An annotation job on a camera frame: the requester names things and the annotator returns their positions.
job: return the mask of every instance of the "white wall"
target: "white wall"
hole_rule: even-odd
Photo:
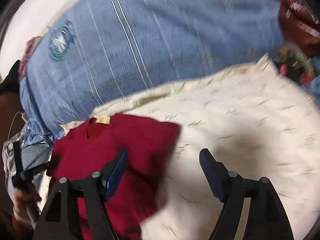
[[[41,36],[66,6],[77,0],[26,0],[15,13],[0,51],[0,76],[4,79],[21,59],[28,40]]]

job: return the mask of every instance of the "metal screw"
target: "metal screw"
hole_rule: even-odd
[[[91,176],[92,176],[93,178],[97,178],[97,177],[100,176],[100,172],[94,171],[93,173],[91,173]]]
[[[236,176],[238,176],[238,173],[236,173],[235,171],[229,171],[229,176],[235,178]]]
[[[62,184],[62,183],[65,183],[67,182],[67,178],[66,177],[62,177],[59,179],[59,182]]]
[[[267,177],[262,177],[262,178],[261,178],[261,181],[262,181],[263,183],[269,183],[269,182],[270,182],[270,180],[269,180]]]

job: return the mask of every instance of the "white bedsheet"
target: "white bedsheet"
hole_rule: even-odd
[[[244,178],[270,178],[295,239],[303,239],[319,216],[320,114],[313,98],[278,76],[267,56],[113,101],[92,116],[117,112],[182,127],[159,191],[161,209],[141,225],[143,239],[209,238],[222,204],[200,167],[202,148]],[[246,201],[236,239],[242,239],[248,206]]]

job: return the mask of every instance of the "patterned fabric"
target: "patterned fabric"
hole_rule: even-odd
[[[39,43],[40,39],[41,37],[33,37],[30,41],[27,42],[27,48],[19,64],[19,69],[18,69],[19,81],[21,81],[21,79],[23,79],[26,76],[28,61],[34,49],[36,48],[37,44]]]
[[[257,64],[115,100],[93,115],[119,112],[182,127],[159,190],[159,203],[165,205],[141,226],[143,239],[209,238],[222,204],[199,164],[202,148],[244,178],[268,177],[284,205],[294,239],[302,240],[319,217],[320,112],[314,99],[279,76],[267,57]],[[76,124],[68,126],[66,131]],[[244,203],[235,239],[242,239],[249,203]]]
[[[166,82],[257,61],[283,44],[279,0],[80,0],[32,55],[20,84],[26,144]]]

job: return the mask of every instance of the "red towel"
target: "red towel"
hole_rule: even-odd
[[[179,130],[175,123],[127,114],[114,115],[109,125],[87,120],[55,142],[52,160],[60,161],[47,172],[54,180],[82,179],[111,161],[118,149],[126,148],[129,166],[105,207],[122,239],[141,239],[139,223],[157,211],[157,187]],[[78,199],[78,204],[84,239],[92,239],[84,199]]]

